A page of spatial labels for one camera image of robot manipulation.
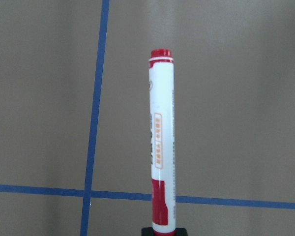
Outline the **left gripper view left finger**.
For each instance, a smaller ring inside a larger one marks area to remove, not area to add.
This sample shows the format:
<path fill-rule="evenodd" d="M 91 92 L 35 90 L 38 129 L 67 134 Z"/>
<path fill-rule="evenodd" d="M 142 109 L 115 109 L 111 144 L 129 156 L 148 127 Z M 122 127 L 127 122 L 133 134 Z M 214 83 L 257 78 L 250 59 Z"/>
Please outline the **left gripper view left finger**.
<path fill-rule="evenodd" d="M 144 227 L 141 229 L 141 236 L 153 236 L 152 227 Z"/>

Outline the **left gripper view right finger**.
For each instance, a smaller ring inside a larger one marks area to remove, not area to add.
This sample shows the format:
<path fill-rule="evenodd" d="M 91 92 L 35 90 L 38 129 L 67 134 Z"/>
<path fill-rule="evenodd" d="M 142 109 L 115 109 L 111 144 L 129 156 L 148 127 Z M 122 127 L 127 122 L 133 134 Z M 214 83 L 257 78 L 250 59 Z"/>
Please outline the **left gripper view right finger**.
<path fill-rule="evenodd" d="M 186 228 L 176 228 L 176 236 L 188 236 Z"/>

